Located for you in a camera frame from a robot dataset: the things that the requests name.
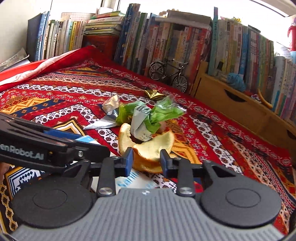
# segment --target gold foil wrapper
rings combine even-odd
[[[151,100],[159,101],[165,97],[164,94],[161,94],[158,92],[158,90],[152,90],[152,89],[145,89],[146,95],[149,97]]]

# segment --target white wall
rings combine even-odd
[[[4,0],[0,4],[0,63],[25,49],[28,19],[38,13],[38,0]]]

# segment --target drawer handle cutout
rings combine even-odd
[[[294,136],[289,130],[287,130],[287,134],[292,140],[296,140],[296,136]]]
[[[224,90],[227,96],[235,102],[246,102],[244,99],[238,97],[237,95],[229,92],[228,90]]]

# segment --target bookshelf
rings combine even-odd
[[[251,97],[206,74],[201,62],[191,96],[278,147],[289,150],[296,166],[296,128]]]

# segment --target screw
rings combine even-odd
[[[83,157],[83,151],[79,151],[79,152],[78,152],[78,156],[79,156],[79,157]]]
[[[183,195],[190,195],[193,193],[192,188],[189,188],[189,187],[180,188],[179,192]]]
[[[100,188],[99,193],[102,195],[111,195],[113,191],[111,188]]]

